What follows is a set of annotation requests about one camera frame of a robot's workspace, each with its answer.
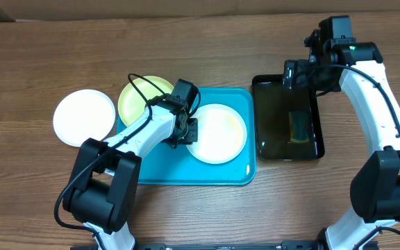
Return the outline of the green yellow sponge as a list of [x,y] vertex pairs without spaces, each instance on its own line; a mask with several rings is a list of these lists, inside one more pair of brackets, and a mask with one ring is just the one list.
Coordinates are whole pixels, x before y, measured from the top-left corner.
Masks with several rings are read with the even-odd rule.
[[308,114],[303,111],[292,111],[289,113],[289,120],[291,143],[308,143]]

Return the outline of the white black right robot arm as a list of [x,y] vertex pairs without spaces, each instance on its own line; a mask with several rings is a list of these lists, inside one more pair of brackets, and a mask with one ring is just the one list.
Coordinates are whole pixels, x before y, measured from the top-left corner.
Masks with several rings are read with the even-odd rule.
[[400,222],[400,107],[373,42],[358,42],[348,16],[322,20],[304,41],[306,60],[285,62],[283,87],[313,96],[345,93],[367,141],[369,157],[350,185],[351,205],[322,229],[314,249],[376,249],[374,238]]

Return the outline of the white plate with orange smear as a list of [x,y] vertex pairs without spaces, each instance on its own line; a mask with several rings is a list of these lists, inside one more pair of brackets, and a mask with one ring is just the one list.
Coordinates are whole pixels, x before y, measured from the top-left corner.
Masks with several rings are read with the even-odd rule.
[[116,110],[111,99],[98,90],[78,90],[66,96],[53,114],[57,137],[73,147],[88,138],[104,139],[115,123]]

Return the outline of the white plate with ketchup streak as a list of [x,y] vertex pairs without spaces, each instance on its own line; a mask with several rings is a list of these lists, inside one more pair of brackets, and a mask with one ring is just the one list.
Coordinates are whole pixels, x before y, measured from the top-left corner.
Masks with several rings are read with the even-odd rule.
[[198,121],[198,138],[187,150],[201,162],[218,165],[237,157],[247,141],[247,126],[242,116],[223,104],[200,107],[193,118]]

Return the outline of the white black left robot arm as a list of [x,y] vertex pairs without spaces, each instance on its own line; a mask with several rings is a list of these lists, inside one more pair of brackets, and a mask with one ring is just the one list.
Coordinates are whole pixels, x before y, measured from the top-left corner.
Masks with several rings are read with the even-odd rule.
[[55,207],[71,213],[79,225],[56,222],[95,238],[93,249],[134,249],[127,221],[138,187],[143,158],[161,142],[175,149],[197,141],[193,117],[199,97],[165,94],[146,102],[147,110],[121,133],[105,141],[92,138],[81,145],[67,186]]

